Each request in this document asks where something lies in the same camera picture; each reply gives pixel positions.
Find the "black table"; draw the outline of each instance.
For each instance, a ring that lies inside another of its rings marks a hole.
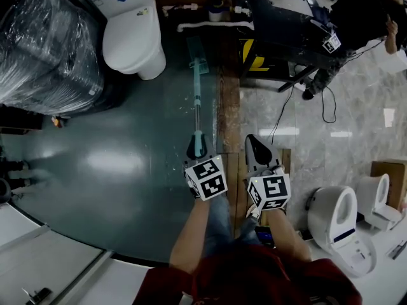
[[[286,82],[279,88],[284,92],[317,69],[328,69],[336,62],[336,52],[322,47],[324,33],[311,24],[312,17],[295,11],[274,7],[269,0],[246,0],[252,12],[254,42],[245,62],[241,61],[240,78],[269,79]],[[250,71],[258,53],[285,63],[267,72]],[[305,65],[295,76],[289,75],[287,62]]]

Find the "drain pipe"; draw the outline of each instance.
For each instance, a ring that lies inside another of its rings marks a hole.
[[[179,24],[177,27],[177,32],[182,32],[184,28],[196,28],[201,26],[223,26],[223,27],[247,27],[254,31],[254,26],[252,22],[237,22],[237,23],[229,23],[229,22],[200,22],[196,24]]]

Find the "table leg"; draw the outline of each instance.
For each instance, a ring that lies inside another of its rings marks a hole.
[[[243,79],[246,77],[247,72],[253,65],[254,60],[256,59],[256,40],[253,41],[252,46],[250,47],[249,53],[247,54],[246,60],[243,63],[243,69],[240,74],[240,78]]]
[[[293,87],[296,83],[299,83],[301,80],[303,80],[304,78],[309,76],[311,73],[313,73],[317,69],[318,68],[314,67],[313,65],[309,65],[304,70],[302,70],[299,74],[297,74],[294,77],[293,81],[291,81],[290,83],[286,83],[286,84],[282,85],[279,88],[279,93],[285,92],[287,89]]]

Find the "plastic wrap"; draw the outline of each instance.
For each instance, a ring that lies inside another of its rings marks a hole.
[[[0,28],[0,103],[52,115],[91,108],[104,77],[87,12],[68,0],[17,0]]]

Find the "white toilet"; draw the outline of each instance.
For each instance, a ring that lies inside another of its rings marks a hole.
[[[92,1],[107,18],[102,47],[106,64],[143,80],[159,76],[166,61],[155,0]]]
[[[312,196],[308,229],[338,266],[353,276],[364,276],[375,268],[377,257],[370,238],[357,234],[356,217],[357,200],[352,188],[323,187]]]
[[[363,177],[357,187],[357,209],[364,220],[382,231],[388,231],[401,220],[401,213],[386,205],[390,178],[387,174],[379,177]]]

